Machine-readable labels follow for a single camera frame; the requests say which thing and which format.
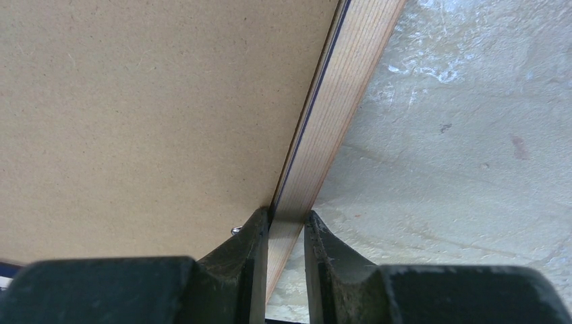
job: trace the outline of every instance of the concrete floor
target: concrete floor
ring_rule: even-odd
[[[572,309],[572,3],[411,0],[314,209],[375,263],[524,265]],[[299,240],[267,308],[308,321]]]

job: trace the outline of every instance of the wooden strip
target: wooden strip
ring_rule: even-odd
[[[395,27],[405,0],[340,0],[278,188],[266,302]]]

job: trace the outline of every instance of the shiny metal pin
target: shiny metal pin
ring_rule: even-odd
[[[242,229],[242,226],[235,227],[235,228],[231,229],[231,234],[236,235],[236,234],[238,234],[238,232],[240,232],[241,229]]]

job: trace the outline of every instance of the brown surface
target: brown surface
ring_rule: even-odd
[[[0,257],[201,257],[270,203],[335,2],[4,1]]]
[[[349,0],[341,1],[340,8],[348,3]],[[336,14],[333,30],[338,30],[339,35],[335,44],[332,43],[335,32],[328,36],[331,56],[327,66],[324,60],[320,61],[322,82],[312,85],[310,91],[315,93],[316,100],[304,107],[308,122],[303,130],[296,132],[299,145],[288,154],[289,172],[284,173],[275,199],[275,218],[268,242],[266,302],[284,270],[404,4],[405,0],[353,0],[345,16],[340,13],[342,9]]]

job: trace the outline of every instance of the red stain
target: red stain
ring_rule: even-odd
[[[515,147],[515,159],[519,160],[530,160],[530,155],[524,145],[524,139],[522,137],[511,135],[511,141]]]

